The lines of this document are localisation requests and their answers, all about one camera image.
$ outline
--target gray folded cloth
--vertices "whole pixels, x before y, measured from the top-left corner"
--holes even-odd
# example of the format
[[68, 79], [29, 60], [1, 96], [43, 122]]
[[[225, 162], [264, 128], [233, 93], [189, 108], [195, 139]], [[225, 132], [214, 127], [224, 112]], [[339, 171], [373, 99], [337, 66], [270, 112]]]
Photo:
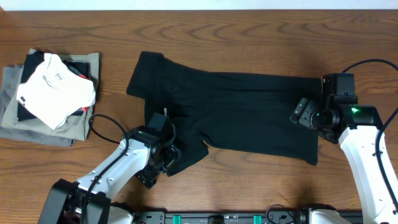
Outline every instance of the gray folded cloth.
[[[98, 87], [99, 70], [100, 70], [100, 53], [92, 53], [89, 55], [59, 55], [62, 60], [86, 62], [90, 66], [90, 80], [94, 83], [95, 90]], [[93, 114], [94, 106], [90, 106], [87, 111], [83, 112], [81, 116], [69, 116], [65, 124], [55, 130], [52, 130], [40, 119], [29, 119], [25, 121], [18, 121], [17, 117], [18, 101], [16, 99], [16, 92], [11, 98], [9, 106], [4, 113], [1, 126], [4, 128], [14, 128], [21, 130], [31, 130], [37, 133], [46, 134], [49, 136], [57, 136], [68, 139], [78, 139], [84, 141], [87, 137], [89, 126], [88, 118]]]
[[[16, 67], [4, 67], [2, 70], [2, 82], [0, 90], [0, 122], [3, 119], [4, 112], [16, 92], [18, 83], [21, 80], [22, 68]], [[20, 130], [20, 129], [9, 129], [0, 127], [0, 138], [28, 141], [40, 144], [46, 144], [51, 146], [73, 146], [74, 139], [60, 138], [55, 136], [48, 136], [40, 134], [35, 131]]]

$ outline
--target white wall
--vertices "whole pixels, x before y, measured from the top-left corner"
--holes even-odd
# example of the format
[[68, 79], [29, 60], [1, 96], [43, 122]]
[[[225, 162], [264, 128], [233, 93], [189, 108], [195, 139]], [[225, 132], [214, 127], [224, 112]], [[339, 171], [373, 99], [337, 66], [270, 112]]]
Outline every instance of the white wall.
[[0, 0], [6, 11], [398, 9], [398, 0]]

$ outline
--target folded white cloth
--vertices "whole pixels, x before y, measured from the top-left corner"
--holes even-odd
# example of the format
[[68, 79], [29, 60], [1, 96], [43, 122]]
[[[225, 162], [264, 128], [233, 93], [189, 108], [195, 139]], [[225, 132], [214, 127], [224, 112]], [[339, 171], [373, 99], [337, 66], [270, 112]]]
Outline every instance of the folded white cloth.
[[50, 128], [62, 126], [79, 108], [95, 103], [92, 81], [71, 72], [56, 54], [44, 54], [26, 83], [20, 84], [17, 100]]

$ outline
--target folded clothing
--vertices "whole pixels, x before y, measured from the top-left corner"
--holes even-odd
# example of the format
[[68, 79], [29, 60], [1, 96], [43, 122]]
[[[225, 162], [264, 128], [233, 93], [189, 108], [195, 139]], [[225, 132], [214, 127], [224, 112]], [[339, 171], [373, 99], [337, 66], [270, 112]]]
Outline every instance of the folded clothing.
[[[85, 62], [90, 65], [90, 80], [94, 83], [94, 88], [98, 86], [99, 69], [100, 69], [100, 54], [92, 53], [89, 55], [59, 55], [62, 60]], [[14, 128], [23, 130], [32, 130], [37, 133], [42, 133], [50, 136], [58, 136], [68, 139], [78, 139], [84, 141], [87, 137], [89, 126], [88, 118], [93, 114], [93, 107], [89, 106], [87, 111], [84, 111], [81, 116], [69, 116], [65, 124], [55, 130], [49, 128], [40, 119], [29, 119], [18, 122], [17, 117], [18, 101], [16, 95], [10, 100], [4, 118], [2, 120], [2, 127]]]
[[44, 61], [17, 90], [17, 99], [29, 112], [52, 129], [65, 124], [77, 109], [95, 103], [93, 82], [75, 75], [56, 54]]
[[145, 121], [165, 113], [183, 157], [174, 175], [200, 161], [209, 145], [318, 162], [318, 136], [290, 121], [306, 97], [322, 100], [319, 78], [204, 72], [142, 52], [127, 94], [145, 99]]
[[[21, 79], [22, 68], [4, 67], [2, 70], [2, 82], [0, 90], [0, 123], [3, 119], [4, 112], [16, 92], [16, 88]], [[60, 138], [48, 136], [30, 130], [8, 129], [0, 126], [0, 138], [13, 139], [19, 141], [34, 142], [51, 146], [70, 147], [76, 142], [74, 139]]]
[[[24, 63], [24, 71], [22, 72], [21, 83], [26, 83], [30, 76], [35, 72], [37, 66], [39, 66], [44, 61], [44, 53], [43, 52], [34, 52], [33, 54], [26, 55], [25, 63]], [[63, 63], [69, 68], [69, 70], [73, 71], [76, 75], [84, 75], [85, 78], [89, 79], [89, 65], [85, 62], [68, 62], [66, 60]], [[72, 115], [81, 116], [83, 114], [83, 110], [77, 110]], [[31, 112], [29, 112], [26, 108], [24, 108], [21, 104], [18, 104], [17, 110], [18, 121], [25, 121], [27, 119], [37, 118]]]

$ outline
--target wooden table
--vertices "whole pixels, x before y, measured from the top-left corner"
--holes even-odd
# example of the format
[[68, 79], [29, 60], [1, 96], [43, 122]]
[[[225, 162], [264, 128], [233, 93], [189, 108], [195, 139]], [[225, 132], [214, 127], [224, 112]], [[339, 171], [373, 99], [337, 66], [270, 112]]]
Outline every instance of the wooden table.
[[[97, 11], [2, 12], [0, 65], [24, 62], [30, 48], [101, 53], [96, 112], [125, 128], [144, 124], [144, 100], [127, 84], [142, 50], [208, 71], [321, 77], [369, 58], [398, 62], [397, 11]], [[398, 104], [398, 73], [369, 63], [352, 69], [361, 104], [385, 121]], [[117, 127], [95, 122], [105, 136]], [[398, 123], [386, 131], [398, 171]], [[319, 163], [209, 148], [187, 170], [146, 190], [132, 178], [116, 200], [134, 209], [264, 211], [274, 203], [329, 203], [360, 209], [351, 169], [337, 145], [319, 141]], [[90, 134], [70, 148], [0, 140], [0, 223], [35, 223], [51, 186], [96, 167], [115, 145]]]

